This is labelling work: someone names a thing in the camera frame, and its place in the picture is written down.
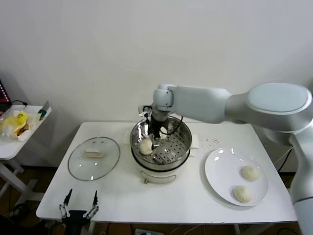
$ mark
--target white table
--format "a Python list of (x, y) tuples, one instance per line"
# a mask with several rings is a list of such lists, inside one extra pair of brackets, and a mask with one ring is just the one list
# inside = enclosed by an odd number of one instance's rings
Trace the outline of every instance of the white table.
[[(98, 192), (99, 212), (95, 222), (239, 224), (296, 221), (291, 199), (274, 165), (253, 128), (232, 123), (188, 123), (197, 134), (200, 148), (188, 158), (179, 179), (165, 185), (144, 184), (139, 177), (125, 134), (135, 123), (85, 122), (76, 133), (54, 175), (36, 215), (60, 219), (61, 204), (72, 188), (69, 210), (89, 210)], [(117, 166), (105, 177), (84, 182), (73, 178), (67, 162), (71, 152), (83, 141), (106, 136), (121, 149)], [(222, 200), (203, 175), (203, 163), (211, 150), (231, 146), (252, 156), (268, 177), (268, 193), (254, 207), (239, 207)]]
[[(42, 106), (28, 105), (27, 107), (25, 107), (23, 105), (12, 105), (10, 109), (23, 110), (26, 113), (36, 114), (41, 108)], [(49, 108), (49, 110), (47, 111), (45, 118), (50, 113), (51, 108)], [(43, 123), (45, 118), (39, 121), (36, 129), (32, 132), (32, 134)], [(0, 190), (0, 197), (4, 194), (4, 192), (11, 184), (14, 188), (22, 193), (20, 198), (16, 202), (16, 205), (23, 203), (26, 200), (40, 201), (44, 195), (43, 193), (37, 193), (32, 191), (38, 180), (32, 179), (29, 181), (28, 185), (25, 185), (18, 177), (16, 177), (16, 174), (23, 173), (24, 169), (13, 158), (23, 148), (26, 142), (30, 139), (31, 135), (24, 141), (6, 141), (0, 139), (0, 177), (2, 177), (6, 181), (6, 184)], [(10, 164), (14, 168), (14, 172), (12, 173), (8, 168), (3, 165), (3, 163)]]

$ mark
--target white wall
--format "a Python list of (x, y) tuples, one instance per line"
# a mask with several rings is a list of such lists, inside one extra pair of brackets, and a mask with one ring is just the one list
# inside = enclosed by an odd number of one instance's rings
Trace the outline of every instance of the white wall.
[(138, 120), (160, 82), (245, 92), (310, 85), (310, 0), (11, 0), (0, 8), (1, 79), (12, 99), (47, 99), (21, 152), (58, 165), (83, 121)]

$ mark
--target cable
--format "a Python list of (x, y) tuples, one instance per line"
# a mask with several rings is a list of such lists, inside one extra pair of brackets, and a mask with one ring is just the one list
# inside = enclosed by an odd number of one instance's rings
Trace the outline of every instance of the cable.
[(177, 127), (174, 129), (174, 131), (172, 131), (171, 133), (164, 133), (164, 132), (162, 132), (161, 130), (160, 130), (160, 132), (161, 132), (162, 134), (164, 134), (164, 135), (167, 135), (167, 136), (169, 136), (169, 135), (175, 133), (175, 132), (177, 131), (177, 129), (179, 128), (179, 126), (181, 125), (183, 118), (184, 118), (184, 117), (181, 116), (180, 122), (178, 123), (178, 125), (177, 125)]
[(293, 150), (293, 148), (291, 149), (291, 150), (289, 150), (289, 152), (288, 152), (288, 154), (287, 154), (287, 156), (286, 156), (286, 158), (285, 158), (285, 160), (284, 160), (284, 162), (283, 162), (283, 164), (280, 166), (280, 168), (278, 169), (278, 172), (283, 168), (283, 166), (285, 165), (285, 163), (286, 163), (286, 161), (287, 161), (287, 159), (288, 159), (288, 157), (289, 157), (289, 155), (290, 155), (290, 153), (291, 153), (291, 151)]
[(198, 224), (197, 226), (195, 226), (195, 227), (193, 227), (193, 228), (187, 230), (187, 232), (185, 232), (183, 235), (186, 235), (187, 233), (189, 233), (190, 231), (196, 229), (196, 228), (199, 227), (200, 225), (201, 225), (201, 224)]
[(177, 228), (174, 228), (173, 230), (171, 230), (171, 232), (168, 235), (171, 235), (173, 232), (175, 232), (177, 229), (179, 229), (181, 227), (181, 225), (179, 225)]
[(290, 150), (292, 150), (293, 149), (293, 147), (291, 147), (290, 149), (288, 149), (277, 161), (275, 161), (273, 164), (274, 165), (276, 165), (280, 160), (282, 160), (284, 157), (285, 157), (285, 155), (290, 151)]
[(106, 234), (106, 235), (109, 234), (109, 226), (110, 226), (111, 224), (112, 224), (112, 223), (109, 223), (108, 226), (107, 226), (107, 229), (106, 229), (106, 231), (105, 231), (105, 234)]
[(297, 233), (296, 231), (294, 231), (294, 230), (292, 230), (292, 229), (290, 229), (290, 228), (282, 228), (282, 229), (278, 230), (277, 235), (280, 235), (280, 233), (281, 233), (283, 230), (287, 230), (287, 231), (292, 232), (293, 234), (298, 235), (298, 233)]
[(28, 105), (27, 102), (21, 101), (21, 100), (19, 100), (19, 99), (13, 100), (11, 103), (13, 104), (14, 102), (20, 102), (20, 103), (22, 103), (22, 104), (25, 105), (25, 106)]
[(151, 106), (149, 106), (149, 105), (145, 105), (145, 106), (143, 106), (142, 111), (145, 111), (145, 108), (152, 109), (152, 107), (151, 107)]
[(133, 224), (129, 224), (131, 226), (131, 230), (132, 230), (132, 235), (135, 234), (135, 231), (134, 231), (134, 227), (133, 227)]

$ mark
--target wooden floor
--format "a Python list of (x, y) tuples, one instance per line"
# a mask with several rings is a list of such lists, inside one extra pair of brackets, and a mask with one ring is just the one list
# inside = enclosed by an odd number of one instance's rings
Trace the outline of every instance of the wooden floor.
[[(18, 177), (24, 182), (28, 183), (30, 179), (39, 179), (36, 184), (34, 191), (37, 192), (45, 192), (49, 186), (50, 181), (55, 173), (55, 169), (26, 169), (23, 174), (19, 174)], [(288, 187), (291, 183), (292, 177), (283, 176), (283, 181), (286, 181), (285, 184)], [(4, 185), (4, 181), (0, 179), (0, 187)], [(9, 204), (12, 209), (15, 202), (17, 201), (20, 193), (16, 191), (14, 188), (7, 189), (2, 198), (0, 198), (0, 214), (5, 217), (9, 217)], [(23, 227), (33, 227), (38, 224), (41, 219), (36, 216), (36, 208), (39, 202), (27, 202), (27, 205), (31, 209), (28, 216), (18, 225)], [(94, 235), (132, 235), (136, 228), (146, 229), (150, 231), (164, 233), (168, 235), (173, 229), (179, 227), (175, 232), (171, 235), (183, 235), (186, 231), (193, 228), (195, 225), (167, 225), (167, 224), (117, 224), (117, 223), (97, 223), (94, 227)], [(241, 231), (243, 232), (249, 225), (241, 225)], [(50, 230), (51, 235), (62, 235), (64, 234), (64, 227), (60, 224), (55, 224)], [(188, 235), (234, 235), (234, 227), (232, 225), (201, 225), (194, 230), (190, 231)], [(300, 230), (298, 228), (297, 223), (283, 223), (283, 224), (275, 224), (270, 227), (265, 232), (261, 233), (261, 235), (300, 235)]]

